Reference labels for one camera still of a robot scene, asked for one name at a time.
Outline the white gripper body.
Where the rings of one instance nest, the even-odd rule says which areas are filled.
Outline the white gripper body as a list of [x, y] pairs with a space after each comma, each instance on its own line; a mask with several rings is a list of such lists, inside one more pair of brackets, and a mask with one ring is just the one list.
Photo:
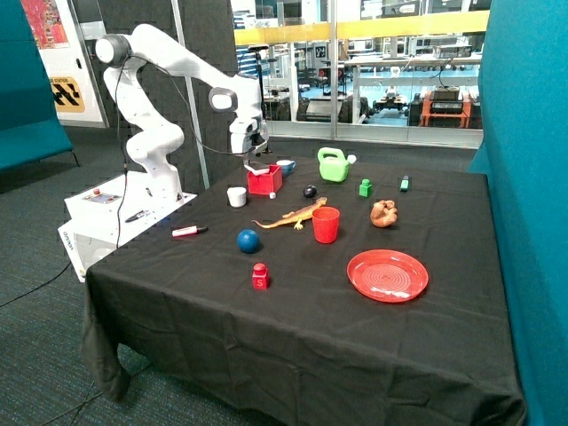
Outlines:
[[266, 121], [254, 118], [237, 117], [229, 126], [232, 154], [256, 154], [268, 145], [269, 134]]

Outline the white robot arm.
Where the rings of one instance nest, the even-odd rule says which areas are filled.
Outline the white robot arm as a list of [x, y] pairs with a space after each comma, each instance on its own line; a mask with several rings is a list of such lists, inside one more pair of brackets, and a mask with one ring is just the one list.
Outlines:
[[209, 105], [214, 112], [235, 115], [229, 126], [230, 153], [240, 157], [254, 175], [268, 172], [268, 165], [256, 158], [269, 139], [263, 93], [256, 78], [227, 75], [146, 23], [129, 35], [100, 37], [95, 52], [106, 65], [103, 78], [117, 109], [128, 123], [138, 127], [126, 151], [145, 170], [153, 200], [165, 204], [183, 197], [178, 170], [167, 156], [182, 146], [185, 134], [156, 108], [181, 92], [178, 85], [184, 78], [209, 86]]

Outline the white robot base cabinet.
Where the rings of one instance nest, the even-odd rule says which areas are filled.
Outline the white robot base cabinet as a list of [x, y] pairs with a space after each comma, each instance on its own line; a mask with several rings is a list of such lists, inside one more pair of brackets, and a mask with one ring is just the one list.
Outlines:
[[[89, 267], [194, 198], [193, 193], [160, 198], [146, 173], [129, 171], [65, 199], [71, 219], [59, 228], [59, 236], [78, 280], [85, 282]], [[125, 222], [140, 210], [151, 213]]]

